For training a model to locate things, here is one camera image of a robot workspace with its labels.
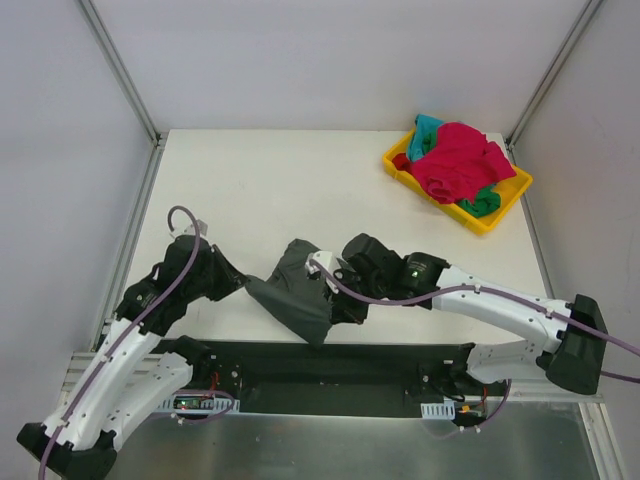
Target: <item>wall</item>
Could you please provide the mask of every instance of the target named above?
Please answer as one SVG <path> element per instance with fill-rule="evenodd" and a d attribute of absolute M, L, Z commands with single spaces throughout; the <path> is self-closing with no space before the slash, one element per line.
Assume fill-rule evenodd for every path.
<path fill-rule="evenodd" d="M 609 331 L 640 345 L 640 3 L 610 0 L 516 145 L 556 295 L 600 303 Z M 606 368 L 640 361 L 609 347 Z M 602 390 L 629 478 L 640 478 L 637 385 Z"/>
<path fill-rule="evenodd" d="M 73 1 L 0 2 L 0 479 L 96 327 L 150 154 Z"/>
<path fill-rule="evenodd" d="M 507 133 L 585 0 L 96 0 L 161 130 Z"/>

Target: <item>gray cloth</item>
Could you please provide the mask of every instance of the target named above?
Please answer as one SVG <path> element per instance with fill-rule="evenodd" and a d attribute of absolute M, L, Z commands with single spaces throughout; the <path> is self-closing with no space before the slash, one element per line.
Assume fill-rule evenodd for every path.
<path fill-rule="evenodd" d="M 306 240 L 295 239 L 265 282 L 247 275 L 245 289 L 289 330 L 319 347 L 331 328 L 331 305 L 325 298 L 326 283 L 307 277 L 304 264 L 320 250 Z"/>

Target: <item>white table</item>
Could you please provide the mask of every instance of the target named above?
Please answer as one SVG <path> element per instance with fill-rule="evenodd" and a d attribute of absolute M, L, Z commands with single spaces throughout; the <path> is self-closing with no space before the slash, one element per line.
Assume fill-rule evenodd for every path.
<path fill-rule="evenodd" d="M 365 232 L 400 255 L 426 252 L 487 280 L 544 294 L 522 205 L 518 202 L 494 231 L 476 236 L 384 173 L 381 157 L 402 135 L 172 130 L 127 285 L 162 260 L 172 241 L 167 211 L 181 204 L 209 225 L 209 240 L 229 261 L 263 279 L 294 238 L 340 253 L 351 238 Z M 504 149 L 499 134 L 487 136 Z M 175 223 L 183 228 L 188 220 L 176 214 Z M 168 337 L 183 334 L 207 340 L 301 341 L 244 290 L 218 303 L 192 303 Z M 514 339 L 460 315 L 371 307 L 364 325 L 337 325 L 327 342 L 459 344 Z"/>

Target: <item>yellow plastic bin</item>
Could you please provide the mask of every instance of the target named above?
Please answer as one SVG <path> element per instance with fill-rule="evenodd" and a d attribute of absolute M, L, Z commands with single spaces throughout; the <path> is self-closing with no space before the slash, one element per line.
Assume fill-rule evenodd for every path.
<path fill-rule="evenodd" d="M 396 155 L 398 155 L 399 153 L 405 153 L 407 151 L 407 146 L 409 145 L 414 132 L 415 128 L 407 133 L 402 138 L 402 140 L 391 147 L 391 150 L 384 154 L 384 156 L 382 157 L 384 170 L 400 183 L 409 187 L 421 197 L 429 200 L 444 213 L 446 213 L 477 235 L 483 235 L 496 228 L 496 225 L 500 223 L 502 217 L 504 217 L 504 215 L 522 196 L 527 188 L 529 188 L 529 185 L 533 183 L 533 177 L 530 174 L 513 165 L 516 176 L 501 181 L 493 188 L 494 192 L 500 194 L 501 204 L 500 208 L 490 215 L 476 218 L 454 203 L 450 205 L 442 205 L 436 202 L 429 195 L 427 195 L 425 191 L 422 190 L 422 187 L 420 186 L 418 181 L 413 178 L 410 173 L 398 170 L 392 162 Z"/>

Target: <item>teal cloth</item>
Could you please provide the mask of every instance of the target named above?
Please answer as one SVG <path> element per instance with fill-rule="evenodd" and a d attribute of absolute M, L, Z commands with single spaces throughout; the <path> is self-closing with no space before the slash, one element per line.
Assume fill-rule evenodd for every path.
<path fill-rule="evenodd" d="M 425 137 L 436 131 L 444 122 L 438 118 L 429 117 L 427 115 L 418 115 L 416 117 L 416 133 L 409 142 L 407 147 L 407 158 L 412 162 L 417 162 L 427 153 L 425 147 Z"/>
<path fill-rule="evenodd" d="M 489 185 L 480 190 L 473 203 L 465 198 L 464 200 L 460 200 L 456 205 L 476 218 L 489 215 L 500 208 L 502 201 L 500 194 L 492 190 L 493 187 L 495 187 L 495 185 Z"/>

